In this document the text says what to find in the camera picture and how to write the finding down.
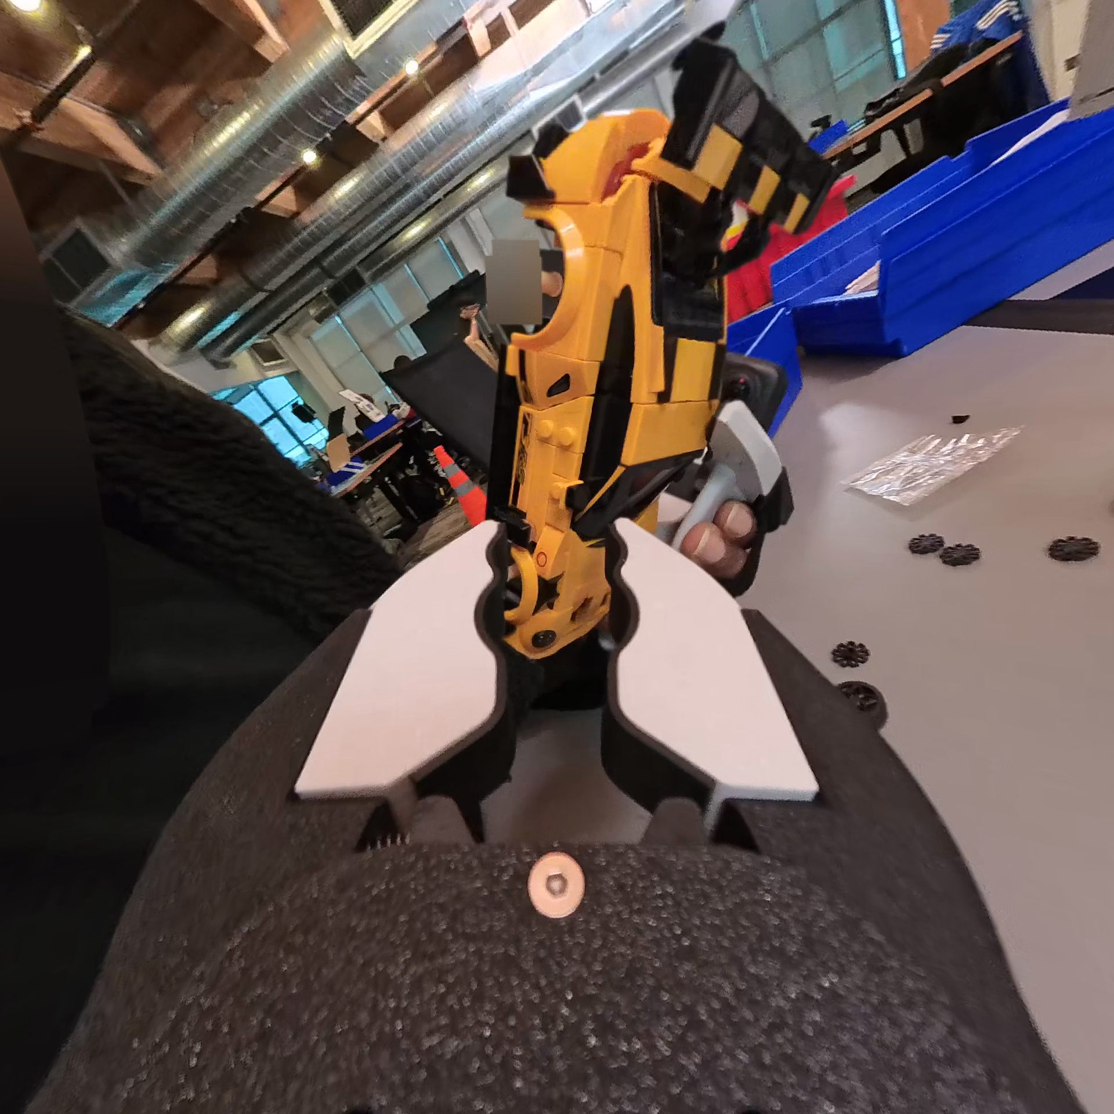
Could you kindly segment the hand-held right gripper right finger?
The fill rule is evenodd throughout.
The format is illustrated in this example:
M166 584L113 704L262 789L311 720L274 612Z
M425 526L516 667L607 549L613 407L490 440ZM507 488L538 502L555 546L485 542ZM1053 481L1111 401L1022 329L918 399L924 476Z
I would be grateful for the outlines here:
M731 802L813 803L817 777L733 595L632 520L611 526L604 770L648 813L693 803L707 832Z

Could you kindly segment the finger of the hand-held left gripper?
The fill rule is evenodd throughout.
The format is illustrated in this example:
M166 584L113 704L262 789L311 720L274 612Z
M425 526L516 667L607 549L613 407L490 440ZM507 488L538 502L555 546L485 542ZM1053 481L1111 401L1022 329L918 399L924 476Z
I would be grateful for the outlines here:
M756 502L782 477L782 457L747 405L722 405L710 433L710 485L722 500Z

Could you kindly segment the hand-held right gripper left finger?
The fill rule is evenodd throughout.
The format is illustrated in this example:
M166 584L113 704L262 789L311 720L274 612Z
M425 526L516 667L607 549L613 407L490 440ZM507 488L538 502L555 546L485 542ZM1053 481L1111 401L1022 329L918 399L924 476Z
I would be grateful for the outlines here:
M370 607L295 782L300 802L377 799L401 831L483 839L514 762L503 651L507 530L482 522Z

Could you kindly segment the yellow lego car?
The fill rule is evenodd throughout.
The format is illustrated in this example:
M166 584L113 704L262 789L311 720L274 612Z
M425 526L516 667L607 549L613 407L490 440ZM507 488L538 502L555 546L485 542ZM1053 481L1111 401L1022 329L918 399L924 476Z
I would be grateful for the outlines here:
M547 322L500 356L487 510L506 523L520 598L506 640L542 660L609 611L604 537L650 527L721 408L727 274L771 228L811 229L833 164L703 34L654 108L547 126L510 159L507 195L555 233L564 283Z

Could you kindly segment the clear plastic parts bag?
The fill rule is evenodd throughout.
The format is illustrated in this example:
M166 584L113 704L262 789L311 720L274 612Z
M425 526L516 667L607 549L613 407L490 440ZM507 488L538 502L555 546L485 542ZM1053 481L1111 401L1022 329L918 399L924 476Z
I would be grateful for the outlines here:
M1004 427L982 435L920 437L855 473L844 486L909 508L991 460L1022 431L1022 427Z

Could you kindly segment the black rim inserts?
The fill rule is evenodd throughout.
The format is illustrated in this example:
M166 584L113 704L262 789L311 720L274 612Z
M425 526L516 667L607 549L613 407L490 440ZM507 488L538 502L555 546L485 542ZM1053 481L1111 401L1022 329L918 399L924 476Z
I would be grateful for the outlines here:
M950 543L939 533L921 533L908 541L906 549L918 557L937 558L951 567L971 566L982 559L982 549L969 542ZM1047 555L1060 563L1083 563L1095 559L1103 551L1099 539L1087 535L1053 538L1047 546ZM866 644L847 639L831 649L831 660L844 669L857 669L870 659ZM855 704L877 730L888 724L888 704L878 687L865 680L844 680L837 684L844 696Z

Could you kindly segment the person's left hand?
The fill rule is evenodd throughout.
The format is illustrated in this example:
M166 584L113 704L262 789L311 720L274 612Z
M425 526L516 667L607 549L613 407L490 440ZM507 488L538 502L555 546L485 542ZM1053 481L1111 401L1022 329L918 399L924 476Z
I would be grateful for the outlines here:
M756 538L758 521L752 509L730 500L710 521L687 530L680 550L711 577L727 582L743 573Z

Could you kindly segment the red plastic bin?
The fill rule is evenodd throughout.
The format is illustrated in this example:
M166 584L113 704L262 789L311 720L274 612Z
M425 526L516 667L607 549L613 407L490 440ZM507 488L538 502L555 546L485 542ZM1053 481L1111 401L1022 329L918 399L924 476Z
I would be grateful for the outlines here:
M775 299L771 278L774 265L803 244L843 221L848 216L847 195L856 184L856 173L841 176L831 188L813 222L804 232L787 232L778 224L771 226L770 238L759 257L743 264L727 275L727 325L772 305Z

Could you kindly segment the orange traffic cone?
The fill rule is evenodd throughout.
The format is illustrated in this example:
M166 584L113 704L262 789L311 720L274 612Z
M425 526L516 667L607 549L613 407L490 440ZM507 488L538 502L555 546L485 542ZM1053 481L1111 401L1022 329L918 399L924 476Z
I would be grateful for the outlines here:
M435 445L434 455L441 473L447 478L467 522L471 526L485 522L487 513L485 492L465 473L443 445Z

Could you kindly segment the black bag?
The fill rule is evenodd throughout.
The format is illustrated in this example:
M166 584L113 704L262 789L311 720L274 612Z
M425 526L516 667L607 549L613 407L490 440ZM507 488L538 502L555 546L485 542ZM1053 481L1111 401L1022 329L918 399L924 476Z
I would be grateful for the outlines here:
M922 92L934 92L941 88L942 78L925 77L924 74L910 74L908 79L888 90L882 96L870 100L864 110L864 126L872 126L878 119L888 114L902 110L902 107L913 102Z

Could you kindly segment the wooden background table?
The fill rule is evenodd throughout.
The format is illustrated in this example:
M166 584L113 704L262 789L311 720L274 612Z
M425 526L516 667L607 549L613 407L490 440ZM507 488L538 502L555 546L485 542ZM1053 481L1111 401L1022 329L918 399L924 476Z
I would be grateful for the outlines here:
M872 126L861 122L829 147L825 159L839 172L849 172L881 152L885 135L897 139L905 159L951 156L971 138L1022 116L1024 95L1015 78L1014 57L1024 37L1014 31L938 50L913 74L942 78L939 90L922 92Z

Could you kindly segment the white paper sheet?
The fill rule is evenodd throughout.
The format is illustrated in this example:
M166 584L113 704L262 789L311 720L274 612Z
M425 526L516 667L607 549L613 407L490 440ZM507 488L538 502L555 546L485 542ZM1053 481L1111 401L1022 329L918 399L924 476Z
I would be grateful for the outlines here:
M1023 149L1024 147L1038 142L1043 135L1047 135L1048 132L1053 131L1055 128L1057 128L1059 126L1065 123L1068 116L1069 116L1069 108L1068 107L1063 108L1063 110L1059 110L1053 115L1048 116L1038 127L1035 127L1034 130L1024 134L1023 138L1018 143L1011 146L1010 149L1007 149L1002 156L999 156L998 161L1002 161L1006 157L1012 156L1015 152Z

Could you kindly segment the silver ventilation duct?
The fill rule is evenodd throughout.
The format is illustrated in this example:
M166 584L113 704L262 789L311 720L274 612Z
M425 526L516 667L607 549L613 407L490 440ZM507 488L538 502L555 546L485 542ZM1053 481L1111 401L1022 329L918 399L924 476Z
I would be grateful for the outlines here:
M518 74L461 79L315 201L272 246L173 321L169 352L230 358L333 285L394 229L506 149L561 102Z
M116 323L203 254L369 92L343 38L329 26L315 29L129 203L104 217L77 218L46 246L40 261L56 301Z

